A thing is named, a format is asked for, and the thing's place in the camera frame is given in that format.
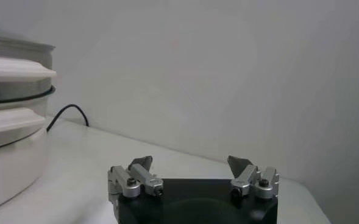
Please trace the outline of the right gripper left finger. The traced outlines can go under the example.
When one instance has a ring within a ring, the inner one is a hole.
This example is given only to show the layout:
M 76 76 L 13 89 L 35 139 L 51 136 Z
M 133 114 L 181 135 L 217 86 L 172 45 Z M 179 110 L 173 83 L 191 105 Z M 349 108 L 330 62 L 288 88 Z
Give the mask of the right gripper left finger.
M 108 171 L 108 195 L 137 198 L 143 187 L 146 194 L 162 197 L 164 183 L 149 172 L 152 162 L 152 156 L 144 156 L 133 159 L 126 169 L 123 166 L 112 166 Z

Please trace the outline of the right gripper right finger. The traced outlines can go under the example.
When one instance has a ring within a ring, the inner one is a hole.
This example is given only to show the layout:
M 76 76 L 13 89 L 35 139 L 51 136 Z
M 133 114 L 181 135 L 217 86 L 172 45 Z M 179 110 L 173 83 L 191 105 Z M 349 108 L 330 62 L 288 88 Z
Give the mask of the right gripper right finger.
M 279 195 L 279 173 L 274 167 L 261 171 L 248 159 L 229 155 L 227 158 L 234 179 L 230 181 L 231 195 L 243 198 L 249 194 L 262 200 L 270 200 Z

